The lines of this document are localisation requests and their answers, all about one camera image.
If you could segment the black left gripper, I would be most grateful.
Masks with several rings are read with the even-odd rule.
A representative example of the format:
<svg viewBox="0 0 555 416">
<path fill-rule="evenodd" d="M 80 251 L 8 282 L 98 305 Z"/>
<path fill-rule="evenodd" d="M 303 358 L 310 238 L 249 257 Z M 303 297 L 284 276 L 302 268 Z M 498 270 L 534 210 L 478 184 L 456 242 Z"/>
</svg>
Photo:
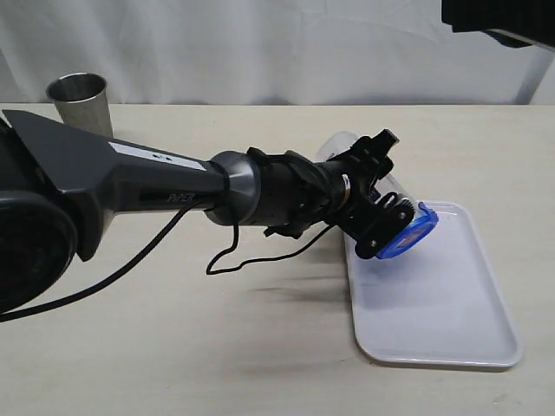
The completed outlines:
<svg viewBox="0 0 555 416">
<path fill-rule="evenodd" d="M 353 161 L 326 161 L 337 162 L 340 167 L 346 169 L 346 182 L 349 188 L 349 196 L 341 209 L 336 214 L 337 224 L 344 230 L 354 230 L 356 226 L 356 216 L 365 210 L 372 200 L 366 191 L 366 181 L 364 177 L 356 175 L 355 163 Z"/>
</svg>

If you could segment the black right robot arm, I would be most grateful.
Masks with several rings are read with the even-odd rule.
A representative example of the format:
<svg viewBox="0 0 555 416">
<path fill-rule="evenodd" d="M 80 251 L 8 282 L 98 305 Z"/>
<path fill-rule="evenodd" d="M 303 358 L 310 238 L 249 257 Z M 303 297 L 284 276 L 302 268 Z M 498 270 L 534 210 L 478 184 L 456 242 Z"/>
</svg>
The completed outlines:
<svg viewBox="0 0 555 416">
<path fill-rule="evenodd" d="M 454 33 L 485 33 L 509 48 L 554 48 L 553 1 L 443 0 L 441 20 Z"/>
</svg>

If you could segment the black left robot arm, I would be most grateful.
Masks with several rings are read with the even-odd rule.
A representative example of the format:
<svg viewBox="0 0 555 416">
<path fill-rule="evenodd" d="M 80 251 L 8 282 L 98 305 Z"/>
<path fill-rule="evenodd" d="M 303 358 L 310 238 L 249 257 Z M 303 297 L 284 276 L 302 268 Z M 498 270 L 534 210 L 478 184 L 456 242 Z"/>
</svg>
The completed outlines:
<svg viewBox="0 0 555 416">
<path fill-rule="evenodd" d="M 324 162 L 257 148 L 209 160 L 138 146 L 23 110 L 1 119 L 1 318 L 58 309 L 100 291 L 115 272 L 71 296 L 32 306 L 74 257 L 96 253 L 122 213 L 201 210 L 216 224 L 261 226 L 299 238 L 313 224 L 338 227 L 356 254 L 374 257 L 413 216 L 398 192 L 375 185 L 392 169 L 395 136 L 364 136 Z"/>
</svg>

